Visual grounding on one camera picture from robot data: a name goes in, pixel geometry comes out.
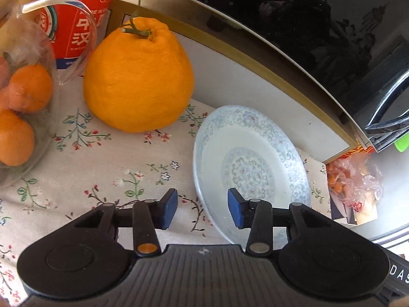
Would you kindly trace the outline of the blue patterned plate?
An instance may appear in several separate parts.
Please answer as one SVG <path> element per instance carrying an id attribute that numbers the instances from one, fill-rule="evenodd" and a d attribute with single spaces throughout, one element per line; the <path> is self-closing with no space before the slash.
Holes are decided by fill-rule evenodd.
<path id="1" fill-rule="evenodd" d="M 286 134 L 255 109 L 226 105 L 200 126 L 193 154 L 196 192 L 208 219 L 230 243 L 245 246 L 249 229 L 238 229 L 228 209 L 228 190 L 275 208 L 311 204 L 302 159 Z"/>

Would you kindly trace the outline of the black white Ganten carton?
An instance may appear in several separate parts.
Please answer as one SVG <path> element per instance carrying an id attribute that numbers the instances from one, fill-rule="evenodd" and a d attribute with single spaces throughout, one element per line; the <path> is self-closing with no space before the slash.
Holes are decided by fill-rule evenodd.
<path id="1" fill-rule="evenodd" d="M 332 192 L 330 197 L 331 219 L 345 227 L 353 228 L 378 219 L 378 210 L 375 204 L 366 202 L 364 205 L 358 203 L 350 207 Z"/>

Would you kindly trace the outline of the floral tablecloth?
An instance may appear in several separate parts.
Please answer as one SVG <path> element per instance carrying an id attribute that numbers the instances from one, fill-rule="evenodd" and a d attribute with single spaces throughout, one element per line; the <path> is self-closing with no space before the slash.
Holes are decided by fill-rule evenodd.
<path id="1" fill-rule="evenodd" d="M 17 306 L 26 293 L 17 259 L 31 243 L 92 208 L 136 201 L 177 189 L 179 205 L 160 243 L 221 244 L 194 187 L 194 138 L 212 108 L 191 101 L 180 120 L 158 131 L 127 134 L 93 116 L 83 101 L 83 82 L 61 88 L 57 131 L 39 163 L 1 190 L 1 304 Z"/>

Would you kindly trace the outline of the plastic bag of small oranges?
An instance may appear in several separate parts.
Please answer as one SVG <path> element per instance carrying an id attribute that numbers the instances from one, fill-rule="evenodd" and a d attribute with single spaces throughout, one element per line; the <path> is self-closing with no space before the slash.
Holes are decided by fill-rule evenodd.
<path id="1" fill-rule="evenodd" d="M 355 213 L 368 212 L 383 196 L 383 175 L 373 153 L 353 153 L 326 165 L 328 189 Z"/>

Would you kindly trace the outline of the red gift box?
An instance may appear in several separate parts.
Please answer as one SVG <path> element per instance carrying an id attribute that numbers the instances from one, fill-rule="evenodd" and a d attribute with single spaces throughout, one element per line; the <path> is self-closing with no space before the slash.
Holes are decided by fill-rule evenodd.
<path id="1" fill-rule="evenodd" d="M 375 148 L 374 146 L 366 146 L 363 147 L 362 145 L 359 145 L 357 147 L 354 147 L 352 150 L 348 150 L 346 153 L 343 155 L 339 156 L 339 159 L 346 159 L 351 157 L 354 154 L 371 154 L 375 152 L 382 151 L 386 149 L 387 147 L 393 145 L 399 152 L 405 152 L 408 149 L 408 144 L 409 144 L 409 136 L 408 132 L 404 133 L 400 137 L 398 137 L 398 140 L 396 141 L 388 141 L 385 146 L 381 146 L 380 148 Z"/>

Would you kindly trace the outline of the large orange citrus on table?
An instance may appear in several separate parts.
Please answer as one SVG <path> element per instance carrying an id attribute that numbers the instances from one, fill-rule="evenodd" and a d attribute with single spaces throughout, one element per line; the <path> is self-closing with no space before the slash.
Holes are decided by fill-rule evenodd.
<path id="1" fill-rule="evenodd" d="M 136 17 L 111 32 L 85 68 L 83 94 L 93 115 L 130 133 L 176 122 L 194 92 L 194 71 L 168 26 Z"/>

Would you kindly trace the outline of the white gold-trimmed cabinet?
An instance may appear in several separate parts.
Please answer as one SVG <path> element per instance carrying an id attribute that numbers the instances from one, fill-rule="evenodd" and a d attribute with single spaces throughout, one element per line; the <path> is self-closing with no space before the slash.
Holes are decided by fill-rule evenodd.
<path id="1" fill-rule="evenodd" d="M 167 24 L 191 60 L 194 99 L 214 108 L 244 105 L 271 118 L 294 145 L 327 163 L 357 146 L 354 131 L 338 118 L 332 98 L 303 71 L 246 30 L 211 30 L 214 15 L 190 0 L 114 0 L 108 30 L 139 14 Z"/>

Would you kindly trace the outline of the glass jar of small oranges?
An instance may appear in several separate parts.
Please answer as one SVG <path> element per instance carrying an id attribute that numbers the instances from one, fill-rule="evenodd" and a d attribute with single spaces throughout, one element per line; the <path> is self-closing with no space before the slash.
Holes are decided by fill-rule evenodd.
<path id="1" fill-rule="evenodd" d="M 31 13 L 43 8 L 76 8 L 90 27 L 85 50 L 57 71 L 51 40 Z M 78 0 L 1 0 L 1 187 L 27 174 L 47 151 L 60 110 L 60 86 L 85 68 L 96 45 L 94 16 Z"/>

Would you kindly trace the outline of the black microwave oven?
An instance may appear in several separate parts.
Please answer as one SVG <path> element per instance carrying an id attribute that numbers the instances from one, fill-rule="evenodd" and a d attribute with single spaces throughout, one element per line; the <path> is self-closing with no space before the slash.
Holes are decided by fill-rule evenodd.
<path id="1" fill-rule="evenodd" d="M 375 148 L 408 132 L 408 0 L 191 0 L 297 65 Z"/>

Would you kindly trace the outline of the red white paper cup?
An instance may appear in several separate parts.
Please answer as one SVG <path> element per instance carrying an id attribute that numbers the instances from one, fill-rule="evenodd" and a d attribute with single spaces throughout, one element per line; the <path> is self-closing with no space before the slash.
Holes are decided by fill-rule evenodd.
<path id="1" fill-rule="evenodd" d="M 100 24 L 112 0 L 79 0 Z M 40 10 L 40 27 L 49 36 L 58 69 L 67 69 L 83 53 L 91 28 L 85 14 L 71 6 L 52 5 Z"/>

